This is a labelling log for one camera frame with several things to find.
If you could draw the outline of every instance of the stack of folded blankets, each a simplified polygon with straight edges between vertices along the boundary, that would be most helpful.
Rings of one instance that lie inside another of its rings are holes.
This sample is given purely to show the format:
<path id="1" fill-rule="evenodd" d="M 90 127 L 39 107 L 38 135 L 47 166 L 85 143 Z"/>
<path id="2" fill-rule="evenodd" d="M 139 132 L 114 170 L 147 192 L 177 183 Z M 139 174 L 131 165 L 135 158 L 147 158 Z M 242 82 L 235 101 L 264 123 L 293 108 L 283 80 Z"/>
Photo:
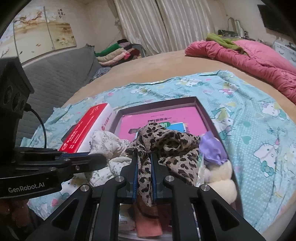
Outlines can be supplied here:
<path id="1" fill-rule="evenodd" d="M 121 39 L 100 53 L 95 53 L 102 66 L 113 67 L 115 65 L 137 59 L 140 51 L 134 49 L 129 41 Z"/>

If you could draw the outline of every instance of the pink comforter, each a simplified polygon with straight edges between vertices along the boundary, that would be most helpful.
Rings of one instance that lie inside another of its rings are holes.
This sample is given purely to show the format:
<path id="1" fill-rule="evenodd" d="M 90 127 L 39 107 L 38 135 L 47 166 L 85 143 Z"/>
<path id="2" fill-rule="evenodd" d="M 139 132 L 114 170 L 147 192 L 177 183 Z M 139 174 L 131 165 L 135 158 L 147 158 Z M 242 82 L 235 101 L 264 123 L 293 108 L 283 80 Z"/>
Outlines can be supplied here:
<path id="1" fill-rule="evenodd" d="M 231 64 L 244 72 L 258 77 L 296 104 L 296 68 L 272 48 L 249 40 L 235 42 L 248 55 L 226 49 L 215 41 L 193 42 L 185 53 L 193 57 L 209 57 Z"/>

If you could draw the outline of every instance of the television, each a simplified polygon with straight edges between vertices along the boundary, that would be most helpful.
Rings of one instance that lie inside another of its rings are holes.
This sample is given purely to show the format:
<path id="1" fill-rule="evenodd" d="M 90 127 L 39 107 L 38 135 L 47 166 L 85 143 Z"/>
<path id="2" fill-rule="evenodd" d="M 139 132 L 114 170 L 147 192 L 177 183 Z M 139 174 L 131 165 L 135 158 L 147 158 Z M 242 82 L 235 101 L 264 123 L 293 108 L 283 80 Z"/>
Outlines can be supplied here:
<path id="1" fill-rule="evenodd" d="M 257 5 L 264 23 L 264 27 L 290 36 L 285 25 L 276 17 L 274 12 L 267 5 Z"/>

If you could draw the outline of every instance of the open box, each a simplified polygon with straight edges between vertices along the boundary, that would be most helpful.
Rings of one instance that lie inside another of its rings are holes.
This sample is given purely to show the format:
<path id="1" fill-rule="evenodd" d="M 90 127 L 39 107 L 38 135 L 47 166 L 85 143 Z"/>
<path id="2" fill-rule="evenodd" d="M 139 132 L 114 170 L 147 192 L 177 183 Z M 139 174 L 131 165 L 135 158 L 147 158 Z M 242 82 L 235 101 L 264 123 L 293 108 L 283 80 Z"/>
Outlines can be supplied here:
<path id="1" fill-rule="evenodd" d="M 110 127 L 110 132 L 120 139 L 132 141 L 136 138 L 138 130 L 150 120 L 160 123 L 166 128 L 177 124 L 178 130 L 181 131 L 183 128 L 184 131 L 193 135 L 201 135 L 206 131 L 211 131 L 221 141 L 212 120 L 196 97 L 153 102 L 119 110 Z M 234 181 L 238 193 L 236 201 L 231 206 L 243 216 L 241 196 L 234 172 L 231 179 Z"/>

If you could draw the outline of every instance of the red and white box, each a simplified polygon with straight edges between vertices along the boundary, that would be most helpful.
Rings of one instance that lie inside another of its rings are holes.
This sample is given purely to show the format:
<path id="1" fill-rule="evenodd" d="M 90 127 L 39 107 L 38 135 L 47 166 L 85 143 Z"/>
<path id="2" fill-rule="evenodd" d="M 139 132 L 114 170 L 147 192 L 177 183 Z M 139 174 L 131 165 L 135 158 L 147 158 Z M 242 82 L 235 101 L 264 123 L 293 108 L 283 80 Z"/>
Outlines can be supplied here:
<path id="1" fill-rule="evenodd" d="M 115 111 L 107 103 L 93 106 L 74 127 L 59 151 L 68 153 L 89 151 L 89 142 L 93 132 L 96 130 L 108 131 L 115 115 Z"/>

